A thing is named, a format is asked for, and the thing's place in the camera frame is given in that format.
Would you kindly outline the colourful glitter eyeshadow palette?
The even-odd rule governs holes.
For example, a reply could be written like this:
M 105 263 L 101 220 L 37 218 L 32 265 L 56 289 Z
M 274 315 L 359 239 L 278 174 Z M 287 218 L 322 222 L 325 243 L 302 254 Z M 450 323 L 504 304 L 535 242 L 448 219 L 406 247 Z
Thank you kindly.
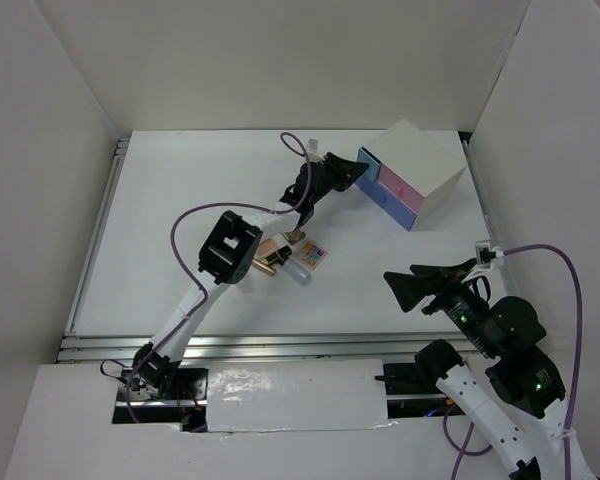
M 328 251 L 312 240 L 307 240 L 294 253 L 294 258 L 309 270 L 315 270 L 326 257 Z

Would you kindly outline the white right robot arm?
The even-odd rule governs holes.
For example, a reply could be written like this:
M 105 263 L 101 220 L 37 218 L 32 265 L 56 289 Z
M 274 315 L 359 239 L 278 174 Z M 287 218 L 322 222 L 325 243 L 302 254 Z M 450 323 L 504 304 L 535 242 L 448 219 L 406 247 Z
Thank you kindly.
M 467 363 L 446 340 L 415 356 L 415 379 L 426 391 L 441 391 L 490 443 L 511 479 L 592 479 L 568 425 L 567 389 L 554 362 L 539 348 L 546 331 L 533 306 L 516 296 L 494 305 L 475 281 L 489 267 L 476 259 L 455 266 L 413 265 L 384 280 L 400 308 L 425 315 L 444 313 L 493 365 L 485 371 L 487 394 Z

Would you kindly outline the white front cover board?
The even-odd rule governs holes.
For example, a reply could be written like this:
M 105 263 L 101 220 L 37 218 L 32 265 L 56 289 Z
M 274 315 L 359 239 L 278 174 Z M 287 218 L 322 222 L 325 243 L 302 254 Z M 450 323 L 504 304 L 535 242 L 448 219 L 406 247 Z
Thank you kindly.
M 209 370 L 211 432 L 371 430 L 388 422 L 379 360 L 235 363 Z

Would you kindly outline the aluminium frame rail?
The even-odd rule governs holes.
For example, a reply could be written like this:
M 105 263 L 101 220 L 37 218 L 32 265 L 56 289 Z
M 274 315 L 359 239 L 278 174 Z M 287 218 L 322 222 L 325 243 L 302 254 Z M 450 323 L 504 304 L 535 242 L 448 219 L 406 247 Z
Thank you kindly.
M 134 132 L 114 162 L 58 360 L 130 362 L 193 285 L 170 246 L 176 218 L 216 202 L 269 206 L 300 165 L 274 130 Z M 178 227 L 176 244 L 189 268 L 223 210 L 200 211 Z M 187 362 L 393 360 L 436 339 L 473 352 L 445 315 L 404 313 L 383 279 L 412 264 L 453 265 L 474 255 L 488 230 L 469 172 L 442 208 L 412 231 L 351 188 L 320 201 L 306 233 L 328 251 L 309 284 L 282 272 L 251 271 L 210 309 L 188 344 Z

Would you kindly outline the pink drawer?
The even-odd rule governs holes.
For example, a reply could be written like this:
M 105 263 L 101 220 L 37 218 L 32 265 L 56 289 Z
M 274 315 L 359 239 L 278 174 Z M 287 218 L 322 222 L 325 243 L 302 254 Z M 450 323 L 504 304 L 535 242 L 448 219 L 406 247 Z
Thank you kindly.
M 419 213 L 424 197 L 386 165 L 380 167 L 377 182 L 414 213 Z

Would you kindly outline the pink four-pan eyeshadow palette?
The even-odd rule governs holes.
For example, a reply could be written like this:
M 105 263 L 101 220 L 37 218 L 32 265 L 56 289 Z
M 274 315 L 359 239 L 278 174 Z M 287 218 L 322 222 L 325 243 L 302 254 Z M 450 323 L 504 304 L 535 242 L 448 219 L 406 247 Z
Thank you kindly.
M 264 258 L 284 247 L 289 247 L 290 244 L 283 234 L 277 234 L 266 240 L 263 240 L 257 250 L 256 256 L 258 258 Z

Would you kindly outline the long brown eyeshadow palette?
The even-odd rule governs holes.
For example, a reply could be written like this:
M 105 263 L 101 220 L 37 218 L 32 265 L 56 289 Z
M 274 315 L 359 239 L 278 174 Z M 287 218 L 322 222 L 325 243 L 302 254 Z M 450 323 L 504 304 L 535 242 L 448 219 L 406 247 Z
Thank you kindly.
M 285 232 L 284 236 L 286 238 L 286 241 L 290 245 L 294 245 L 294 244 L 300 242 L 301 240 L 303 240 L 306 236 L 306 233 L 297 229 L 297 230 L 293 230 L 290 232 Z

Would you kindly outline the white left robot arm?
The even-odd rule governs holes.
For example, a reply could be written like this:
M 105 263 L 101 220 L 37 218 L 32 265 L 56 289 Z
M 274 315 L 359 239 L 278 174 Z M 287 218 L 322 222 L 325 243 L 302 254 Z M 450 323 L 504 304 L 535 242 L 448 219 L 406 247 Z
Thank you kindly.
M 286 188 L 272 208 L 216 202 L 180 214 L 170 230 L 170 246 L 193 285 L 165 325 L 134 356 L 131 374 L 140 378 L 142 389 L 156 399 L 169 396 L 175 389 L 177 370 L 189 340 L 218 298 L 244 279 L 260 243 L 303 227 L 320 200 L 332 191 L 346 191 L 368 168 L 365 163 L 328 152 L 317 161 L 306 159 L 295 183 Z M 225 211 L 199 250 L 197 267 L 191 269 L 178 250 L 177 229 L 187 217 L 219 207 Z

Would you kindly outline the light blue drawer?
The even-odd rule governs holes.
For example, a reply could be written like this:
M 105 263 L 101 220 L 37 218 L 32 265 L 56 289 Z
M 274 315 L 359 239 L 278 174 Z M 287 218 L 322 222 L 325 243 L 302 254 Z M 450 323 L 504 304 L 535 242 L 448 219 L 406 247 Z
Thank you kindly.
M 357 161 L 367 165 L 364 173 L 365 177 L 371 182 L 376 182 L 381 169 L 381 162 L 365 147 L 359 148 Z

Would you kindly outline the white drawer cabinet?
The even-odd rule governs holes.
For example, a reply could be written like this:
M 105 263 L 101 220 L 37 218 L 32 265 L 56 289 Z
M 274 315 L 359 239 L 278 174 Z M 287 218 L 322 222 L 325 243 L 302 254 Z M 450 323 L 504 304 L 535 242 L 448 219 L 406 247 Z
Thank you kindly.
M 424 197 L 412 229 L 445 204 L 466 169 L 464 160 L 405 119 L 361 147 Z

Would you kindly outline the black gold lipstick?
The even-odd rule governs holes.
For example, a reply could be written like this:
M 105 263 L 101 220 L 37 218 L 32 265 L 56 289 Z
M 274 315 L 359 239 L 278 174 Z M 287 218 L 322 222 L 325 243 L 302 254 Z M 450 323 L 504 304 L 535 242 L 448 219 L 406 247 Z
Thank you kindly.
M 276 264 L 283 265 L 292 254 L 292 249 L 289 246 L 284 246 L 266 255 L 264 257 L 264 263 L 268 266 Z

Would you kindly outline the small bottle black cap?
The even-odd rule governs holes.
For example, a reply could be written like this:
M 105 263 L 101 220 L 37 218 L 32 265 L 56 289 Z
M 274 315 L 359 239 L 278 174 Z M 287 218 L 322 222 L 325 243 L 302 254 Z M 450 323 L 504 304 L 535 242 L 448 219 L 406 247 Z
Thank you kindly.
M 294 258 L 288 258 L 282 270 L 299 285 L 305 286 L 311 281 L 311 273 Z

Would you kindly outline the rose gold lipstick tube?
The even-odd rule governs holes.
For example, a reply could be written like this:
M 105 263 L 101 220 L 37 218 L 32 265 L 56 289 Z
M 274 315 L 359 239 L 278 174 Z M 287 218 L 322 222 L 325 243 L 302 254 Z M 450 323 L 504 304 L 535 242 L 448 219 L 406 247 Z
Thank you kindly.
M 261 271 L 268 276 L 274 277 L 276 275 L 276 270 L 260 259 L 254 258 L 251 262 L 251 265 L 258 271 Z

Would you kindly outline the purple-blue drawer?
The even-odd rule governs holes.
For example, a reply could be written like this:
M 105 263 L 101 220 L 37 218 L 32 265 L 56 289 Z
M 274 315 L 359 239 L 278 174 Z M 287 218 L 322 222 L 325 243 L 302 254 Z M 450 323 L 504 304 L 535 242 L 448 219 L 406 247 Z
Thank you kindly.
M 407 231 L 412 229 L 416 214 L 379 182 L 362 176 L 356 180 L 356 185 L 403 229 Z

